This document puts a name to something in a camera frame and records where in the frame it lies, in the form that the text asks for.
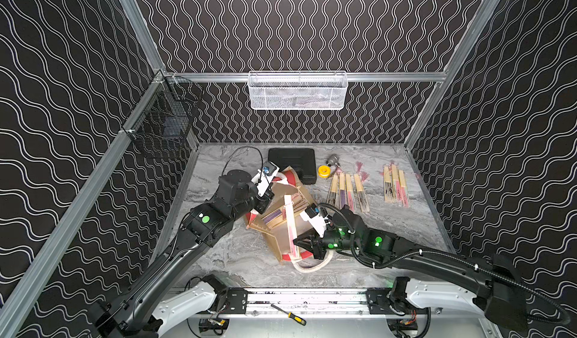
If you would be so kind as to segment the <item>red jute tote bag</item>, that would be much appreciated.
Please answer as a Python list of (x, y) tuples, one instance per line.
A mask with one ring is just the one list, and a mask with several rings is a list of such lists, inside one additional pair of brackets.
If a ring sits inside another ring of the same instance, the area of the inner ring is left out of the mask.
[(291, 167), (273, 178), (272, 192), (273, 201), (264, 213), (246, 214), (246, 227), (263, 234), (278, 261), (291, 262), (302, 273), (322, 269), (332, 260), (331, 253), (315, 266), (302, 267), (299, 263), (314, 254), (294, 244), (294, 239), (307, 232), (324, 237), (326, 220), (320, 215), (316, 201)]

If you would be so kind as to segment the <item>bamboo fan grey floral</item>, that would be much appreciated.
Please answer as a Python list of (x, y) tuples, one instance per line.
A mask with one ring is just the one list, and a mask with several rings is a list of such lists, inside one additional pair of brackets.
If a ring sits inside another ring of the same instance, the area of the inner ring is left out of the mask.
[(356, 191), (359, 199), (360, 209), (362, 213), (369, 213), (370, 212), (370, 205), (367, 197), (367, 193), (365, 190), (364, 183), (369, 177), (369, 174), (363, 170), (363, 163), (356, 162), (356, 172), (353, 175)]

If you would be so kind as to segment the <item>bamboo fan floral white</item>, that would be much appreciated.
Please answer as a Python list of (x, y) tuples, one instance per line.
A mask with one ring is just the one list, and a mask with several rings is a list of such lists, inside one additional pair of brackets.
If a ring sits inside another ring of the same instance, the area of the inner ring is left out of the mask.
[(336, 207), (338, 192), (339, 192), (339, 175), (335, 174), (331, 179), (331, 184), (326, 198), (326, 203)]

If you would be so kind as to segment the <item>bamboo fan purple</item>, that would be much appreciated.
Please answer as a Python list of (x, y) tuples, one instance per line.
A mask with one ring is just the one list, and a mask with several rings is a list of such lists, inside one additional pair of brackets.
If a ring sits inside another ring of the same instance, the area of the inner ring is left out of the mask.
[(347, 181), (344, 173), (339, 174), (339, 205), (341, 208), (348, 204), (347, 199)]

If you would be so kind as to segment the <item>bamboo fan dark floral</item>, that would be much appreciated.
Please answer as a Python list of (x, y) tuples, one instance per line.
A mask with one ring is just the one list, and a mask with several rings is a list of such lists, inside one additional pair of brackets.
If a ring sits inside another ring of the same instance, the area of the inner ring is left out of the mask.
[(384, 189), (384, 199), (387, 203), (392, 203), (394, 201), (393, 196), (393, 185), (390, 168), (388, 165), (383, 166), (383, 189)]

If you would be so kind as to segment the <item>bamboo fan pink green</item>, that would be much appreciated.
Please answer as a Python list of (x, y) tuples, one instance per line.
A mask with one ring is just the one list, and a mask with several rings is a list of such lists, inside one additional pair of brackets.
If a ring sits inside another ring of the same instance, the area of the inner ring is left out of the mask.
[(300, 253), (297, 246), (293, 242), (293, 240), (298, 236), (298, 234), (296, 229), (295, 212), (291, 195), (284, 195), (284, 207), (286, 216), (286, 227), (288, 232), (288, 244), (289, 244), (288, 255), (292, 261), (295, 261), (300, 258)]

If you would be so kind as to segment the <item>bamboo fan pink stripe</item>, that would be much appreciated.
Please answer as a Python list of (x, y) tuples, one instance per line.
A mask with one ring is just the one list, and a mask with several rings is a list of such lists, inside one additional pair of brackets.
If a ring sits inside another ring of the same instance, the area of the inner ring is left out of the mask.
[(398, 171), (398, 196), (403, 207), (410, 207), (410, 194), (407, 185), (407, 177), (403, 170)]

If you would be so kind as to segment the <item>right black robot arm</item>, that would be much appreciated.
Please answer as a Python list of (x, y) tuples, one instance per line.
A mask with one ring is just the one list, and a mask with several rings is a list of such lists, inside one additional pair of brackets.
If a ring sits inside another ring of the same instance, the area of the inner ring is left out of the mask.
[(432, 277), (395, 279), (374, 309), (398, 315), (414, 310), (453, 309), (483, 315), (488, 321), (518, 333), (527, 333), (530, 322), (568, 325), (569, 313), (556, 301), (522, 284), (518, 271), (501, 255), (489, 260), (467, 258), (413, 243), (396, 234), (368, 227), (348, 207), (313, 205), (304, 212), (319, 219), (322, 229), (311, 228), (292, 243), (314, 258), (327, 252), (350, 252), (354, 260), (374, 270), (397, 268)]

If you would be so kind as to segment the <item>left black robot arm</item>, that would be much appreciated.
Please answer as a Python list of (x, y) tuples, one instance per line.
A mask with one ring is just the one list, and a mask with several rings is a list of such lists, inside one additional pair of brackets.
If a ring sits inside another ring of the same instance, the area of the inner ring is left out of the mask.
[(192, 208), (165, 251), (114, 300), (90, 309), (94, 337), (161, 337), (189, 317), (213, 306), (216, 288), (201, 281), (195, 288), (167, 298), (189, 267), (248, 213), (264, 213), (273, 200), (279, 168), (266, 162), (252, 175), (231, 170), (219, 177), (214, 195)]

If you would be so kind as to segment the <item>folding fans bundle in bag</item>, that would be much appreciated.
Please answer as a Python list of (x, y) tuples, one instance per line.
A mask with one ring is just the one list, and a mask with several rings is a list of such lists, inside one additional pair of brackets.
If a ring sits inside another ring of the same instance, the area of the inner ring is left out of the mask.
[[(309, 205), (308, 200), (301, 193), (295, 193), (294, 195), (292, 195), (292, 200), (295, 215), (300, 214)], [(282, 205), (279, 209), (276, 209), (275, 211), (264, 217), (262, 221), (269, 229), (274, 229), (277, 226), (286, 223), (284, 205)]]

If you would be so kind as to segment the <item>black plastic tool case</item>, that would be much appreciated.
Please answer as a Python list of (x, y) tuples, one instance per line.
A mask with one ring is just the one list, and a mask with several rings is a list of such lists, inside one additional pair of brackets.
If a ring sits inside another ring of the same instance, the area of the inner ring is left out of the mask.
[(304, 185), (314, 185), (317, 181), (316, 154), (312, 148), (270, 148), (268, 160), (281, 171), (291, 168)]

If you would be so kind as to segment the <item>yellow thread seal tape spool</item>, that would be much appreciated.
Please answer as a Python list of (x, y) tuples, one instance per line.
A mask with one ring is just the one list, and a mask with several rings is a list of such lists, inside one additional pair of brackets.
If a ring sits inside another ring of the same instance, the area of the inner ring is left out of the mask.
[(330, 168), (329, 166), (327, 166), (327, 165), (320, 165), (320, 166), (318, 167), (318, 176), (319, 176), (319, 177), (321, 177), (321, 178), (323, 178), (323, 179), (326, 179), (326, 178), (329, 178), (330, 175), (331, 175), (331, 168)]

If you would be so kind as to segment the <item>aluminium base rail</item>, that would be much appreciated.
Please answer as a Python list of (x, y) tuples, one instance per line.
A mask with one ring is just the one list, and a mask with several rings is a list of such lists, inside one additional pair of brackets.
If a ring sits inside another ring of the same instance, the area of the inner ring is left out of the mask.
[(387, 288), (230, 288), (217, 298), (225, 305), (198, 312), (195, 318), (279, 318), (279, 308), (304, 318), (410, 318), (432, 315), (443, 318), (483, 317), (473, 304), (473, 294), (461, 288), (433, 283), (410, 286), (406, 298), (394, 303)]

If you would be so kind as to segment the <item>yellow black handled screwdriver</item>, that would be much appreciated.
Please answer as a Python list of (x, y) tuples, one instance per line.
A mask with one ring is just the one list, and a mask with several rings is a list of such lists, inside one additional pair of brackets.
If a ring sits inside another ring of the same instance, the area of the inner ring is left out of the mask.
[(272, 308), (274, 308), (275, 310), (283, 313), (284, 315), (286, 315), (288, 318), (290, 318), (291, 320), (297, 322), (298, 324), (302, 325), (302, 326), (306, 326), (307, 325), (307, 321), (303, 318), (301, 318), (298, 315), (295, 315), (293, 312), (288, 312), (285, 311), (284, 309), (280, 308), (279, 306), (277, 306), (276, 304), (271, 304), (270, 305)]

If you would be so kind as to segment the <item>aluminium frame corner post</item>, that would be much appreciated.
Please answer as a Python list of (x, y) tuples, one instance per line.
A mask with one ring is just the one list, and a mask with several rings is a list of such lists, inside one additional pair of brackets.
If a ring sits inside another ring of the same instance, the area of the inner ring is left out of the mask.
[(445, 95), (447, 89), (452, 84), (457, 73), (462, 68), (465, 60), (474, 48), (479, 36), (492, 17), (499, 3), (500, 0), (482, 0), (479, 4), (476, 13), (473, 15), (472, 20), (467, 25), (467, 29), (459, 41), (459, 44), (456, 46), (451, 59), (443, 70), (445, 75), (444, 79), (441, 82), (436, 83), (410, 133), (407, 135), (404, 146), (409, 152), (411, 152), (415, 147), (421, 133), (425, 130), (428, 121), (437, 109), (437, 106)]

